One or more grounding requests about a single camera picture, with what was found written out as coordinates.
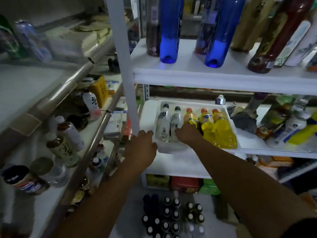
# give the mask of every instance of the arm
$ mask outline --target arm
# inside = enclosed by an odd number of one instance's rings
[[[175,133],[196,152],[253,238],[278,238],[292,224],[317,217],[296,194],[265,172],[204,140],[195,125],[187,122]]]
[[[125,146],[125,160],[96,192],[62,222],[50,238],[108,237],[123,207],[129,188],[153,162],[157,145],[152,143],[153,132],[132,136]]]

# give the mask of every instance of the person's left hand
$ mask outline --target person's left hand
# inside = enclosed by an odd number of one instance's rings
[[[122,164],[128,165],[129,169],[136,171],[139,175],[149,167],[155,156],[158,146],[152,143],[153,131],[145,133],[141,130],[138,136],[132,136],[125,145],[125,160]]]

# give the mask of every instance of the green bottle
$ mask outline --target green bottle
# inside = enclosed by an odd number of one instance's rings
[[[10,58],[21,59],[28,56],[26,50],[17,40],[8,20],[0,14],[0,45]]]

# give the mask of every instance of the hand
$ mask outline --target hand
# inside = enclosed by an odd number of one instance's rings
[[[189,146],[203,138],[195,124],[185,122],[181,128],[175,130],[175,134],[180,142],[188,144]]]
[[[152,143],[153,131],[145,133],[141,130],[138,136],[132,135],[130,141],[125,145],[125,160],[128,169],[136,171],[140,175],[149,167],[155,156],[158,146]]]

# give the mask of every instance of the black sleeve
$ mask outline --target black sleeve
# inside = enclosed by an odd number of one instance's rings
[[[288,228],[281,238],[316,238],[316,227],[317,218],[304,219]]]

